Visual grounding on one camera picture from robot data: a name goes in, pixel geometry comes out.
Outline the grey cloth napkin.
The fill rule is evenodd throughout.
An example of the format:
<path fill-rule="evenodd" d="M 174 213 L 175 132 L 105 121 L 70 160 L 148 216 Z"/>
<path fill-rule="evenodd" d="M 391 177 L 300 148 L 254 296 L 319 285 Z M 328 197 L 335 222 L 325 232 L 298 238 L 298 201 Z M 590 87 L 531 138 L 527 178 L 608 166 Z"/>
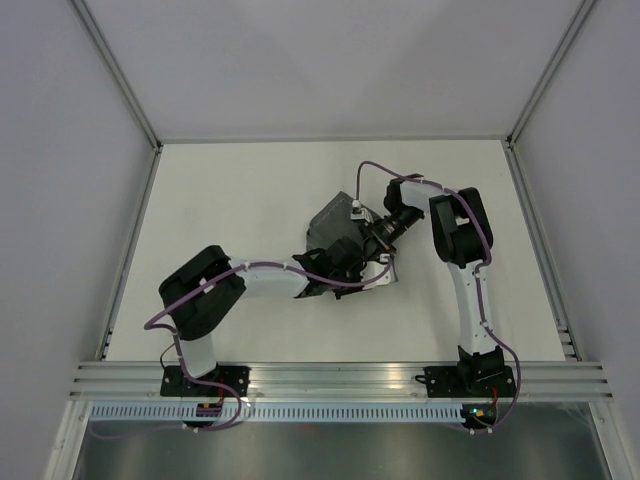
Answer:
<path fill-rule="evenodd" d="M 308 253 L 314 253 L 318 260 L 322 260 L 325 250 L 340 238 L 349 238 L 355 241 L 362 247 L 363 252 L 363 230 L 367 224 L 353 222 L 350 219 L 351 203 L 353 200 L 354 198 L 348 194 L 339 192 L 311 219 L 306 232 Z M 376 212 L 370 211 L 374 221 L 383 218 Z"/>

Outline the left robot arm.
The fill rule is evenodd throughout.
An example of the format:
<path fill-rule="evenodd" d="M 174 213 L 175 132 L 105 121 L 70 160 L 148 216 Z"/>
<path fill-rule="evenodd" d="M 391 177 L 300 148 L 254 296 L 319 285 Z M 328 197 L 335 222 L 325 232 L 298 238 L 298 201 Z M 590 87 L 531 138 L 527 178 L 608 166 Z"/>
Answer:
<path fill-rule="evenodd" d="M 179 304 L 169 316 L 186 366 L 184 385 L 198 396 L 216 389 L 213 332 L 239 300 L 307 298 L 329 291 L 340 297 L 362 289 L 365 267 L 362 248 L 346 237 L 258 266 L 226 255 L 219 245 L 204 248 L 159 286 L 164 307 Z"/>

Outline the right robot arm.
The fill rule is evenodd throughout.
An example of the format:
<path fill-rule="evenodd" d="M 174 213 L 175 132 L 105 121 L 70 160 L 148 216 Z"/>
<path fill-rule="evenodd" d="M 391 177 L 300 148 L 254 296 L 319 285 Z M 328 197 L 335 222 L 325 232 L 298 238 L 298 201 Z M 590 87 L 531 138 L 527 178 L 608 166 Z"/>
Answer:
<path fill-rule="evenodd" d="M 452 191 L 434 182 L 397 178 L 387 186 L 388 215 L 374 220 L 357 200 L 351 218 L 364 235 L 366 258 L 393 255 L 394 242 L 417 221 L 429 218 L 439 259 L 451 274 L 460 318 L 459 388 L 478 395 L 504 371 L 504 352 L 492 329 L 485 268 L 492 260 L 493 233 L 477 189 Z"/>

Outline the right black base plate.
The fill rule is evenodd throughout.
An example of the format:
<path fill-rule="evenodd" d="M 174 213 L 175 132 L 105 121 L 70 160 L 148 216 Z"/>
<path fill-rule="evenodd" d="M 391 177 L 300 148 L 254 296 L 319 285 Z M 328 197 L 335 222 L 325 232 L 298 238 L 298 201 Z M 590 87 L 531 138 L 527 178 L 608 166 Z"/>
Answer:
<path fill-rule="evenodd" d="M 516 381 L 510 367 L 501 371 L 463 372 L 457 366 L 427 366 L 413 379 L 426 388 L 429 398 L 512 398 Z"/>

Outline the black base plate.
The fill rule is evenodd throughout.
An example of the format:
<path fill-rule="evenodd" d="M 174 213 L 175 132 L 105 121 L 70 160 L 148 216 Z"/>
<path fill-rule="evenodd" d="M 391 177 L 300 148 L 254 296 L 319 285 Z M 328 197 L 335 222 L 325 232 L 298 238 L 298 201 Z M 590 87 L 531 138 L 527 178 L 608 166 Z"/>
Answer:
<path fill-rule="evenodd" d="M 232 398 L 232 391 L 239 397 L 247 395 L 250 383 L 248 366 L 217 366 L 207 375 L 189 380 L 180 366 L 164 368 L 160 396 L 167 398 Z"/>
<path fill-rule="evenodd" d="M 413 379 L 426 388 L 429 398 L 512 398 L 516 381 L 510 367 L 501 371 L 463 372 L 457 366 L 427 366 Z"/>

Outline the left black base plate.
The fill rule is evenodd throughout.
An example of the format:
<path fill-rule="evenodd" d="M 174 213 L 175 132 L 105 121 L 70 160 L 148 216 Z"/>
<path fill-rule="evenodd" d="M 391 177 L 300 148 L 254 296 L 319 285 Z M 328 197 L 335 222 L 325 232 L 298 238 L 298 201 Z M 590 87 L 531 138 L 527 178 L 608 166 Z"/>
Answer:
<path fill-rule="evenodd" d="M 189 380 L 180 366 L 164 368 L 160 396 L 167 398 L 232 398 L 232 391 L 239 397 L 247 395 L 250 383 L 248 366 L 217 366 L 207 375 Z"/>

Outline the aluminium front rail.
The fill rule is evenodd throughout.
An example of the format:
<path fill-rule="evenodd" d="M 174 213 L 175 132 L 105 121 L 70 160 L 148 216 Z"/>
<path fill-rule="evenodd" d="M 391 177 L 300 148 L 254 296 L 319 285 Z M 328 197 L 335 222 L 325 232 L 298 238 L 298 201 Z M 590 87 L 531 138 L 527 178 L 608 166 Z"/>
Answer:
<path fill-rule="evenodd" d="M 247 394 L 267 402 L 427 401 L 414 377 L 419 363 L 250 363 Z M 82 362 L 68 388 L 70 400 L 156 400 L 163 368 L 154 362 Z M 525 362 L 523 402 L 611 402 L 613 392 L 597 362 Z"/>

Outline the right aluminium frame post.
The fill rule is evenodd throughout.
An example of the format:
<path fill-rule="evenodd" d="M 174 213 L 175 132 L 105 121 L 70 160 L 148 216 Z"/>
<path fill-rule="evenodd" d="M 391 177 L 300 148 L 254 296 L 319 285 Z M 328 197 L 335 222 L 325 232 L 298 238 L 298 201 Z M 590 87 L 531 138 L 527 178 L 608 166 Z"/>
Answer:
<path fill-rule="evenodd" d="M 546 62 L 515 123 L 504 139 L 504 144 L 507 148 L 512 149 L 523 134 L 536 108 L 561 70 L 569 52 L 598 4 L 599 1 L 597 0 L 581 0 L 578 3 L 551 57 Z"/>

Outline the aluminium frame post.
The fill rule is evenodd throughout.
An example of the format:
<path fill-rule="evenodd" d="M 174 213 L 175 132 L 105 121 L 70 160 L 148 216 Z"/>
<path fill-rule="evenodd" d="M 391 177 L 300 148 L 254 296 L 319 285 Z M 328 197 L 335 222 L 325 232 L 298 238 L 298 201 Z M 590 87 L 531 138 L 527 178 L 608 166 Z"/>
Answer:
<path fill-rule="evenodd" d="M 504 139 L 504 144 L 507 148 L 512 149 L 523 134 L 536 108 L 561 70 L 569 52 L 598 4 L 599 1 L 597 0 L 581 0 L 578 3 L 551 57 L 546 62 L 515 123 Z"/>
<path fill-rule="evenodd" d="M 125 107 L 129 111 L 131 117 L 137 127 L 143 133 L 146 141 L 154 152 L 158 152 L 162 147 L 162 142 L 155 132 L 148 116 L 134 92 L 130 82 L 118 62 L 109 42 L 103 33 L 90 5 L 85 0 L 69 0 L 68 5 L 76 15 L 80 25 L 88 36 L 93 48 L 98 54 L 102 64 L 113 81 Z"/>

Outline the left aluminium frame post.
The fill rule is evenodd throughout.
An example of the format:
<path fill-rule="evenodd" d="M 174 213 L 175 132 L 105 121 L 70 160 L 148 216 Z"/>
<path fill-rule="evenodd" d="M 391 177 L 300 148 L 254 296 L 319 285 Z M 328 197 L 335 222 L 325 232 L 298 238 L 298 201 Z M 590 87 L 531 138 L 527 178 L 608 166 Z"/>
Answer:
<path fill-rule="evenodd" d="M 143 133 L 146 141 L 154 152 L 158 152 L 162 147 L 162 142 L 155 132 L 148 116 L 134 92 L 130 82 L 118 62 L 109 42 L 103 33 L 90 5 L 85 0 L 69 0 L 68 5 L 76 15 L 80 25 L 88 36 L 93 48 L 98 54 L 102 64 L 113 81 L 125 107 L 129 111 L 131 117 L 137 127 Z"/>

